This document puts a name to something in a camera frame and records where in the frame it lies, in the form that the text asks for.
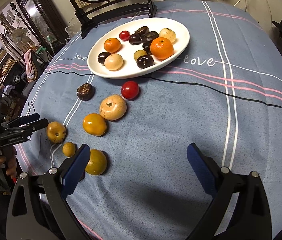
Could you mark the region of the person left hand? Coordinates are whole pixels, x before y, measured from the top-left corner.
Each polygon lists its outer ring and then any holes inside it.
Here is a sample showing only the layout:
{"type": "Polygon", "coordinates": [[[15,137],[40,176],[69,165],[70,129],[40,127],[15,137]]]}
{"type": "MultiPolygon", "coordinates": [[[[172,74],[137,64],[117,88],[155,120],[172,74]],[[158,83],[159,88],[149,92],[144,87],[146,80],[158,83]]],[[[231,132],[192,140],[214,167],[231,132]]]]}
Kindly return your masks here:
{"type": "Polygon", "coordinates": [[[15,178],[17,174],[16,149],[13,146],[5,148],[5,153],[8,154],[8,158],[4,155],[0,155],[0,167],[3,164],[7,164],[6,175],[10,176],[10,178],[15,178]]]}

